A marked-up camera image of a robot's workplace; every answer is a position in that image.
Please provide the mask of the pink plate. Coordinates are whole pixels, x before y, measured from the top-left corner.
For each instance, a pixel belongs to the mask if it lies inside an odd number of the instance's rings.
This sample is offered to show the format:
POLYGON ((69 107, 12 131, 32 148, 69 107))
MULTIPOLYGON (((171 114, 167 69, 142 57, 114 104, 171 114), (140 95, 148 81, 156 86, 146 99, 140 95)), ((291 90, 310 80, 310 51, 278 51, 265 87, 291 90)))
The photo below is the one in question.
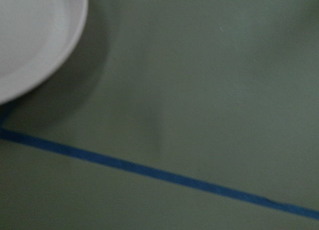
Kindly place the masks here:
POLYGON ((0 0, 0 102, 46 81, 83 33, 88 0, 0 0))

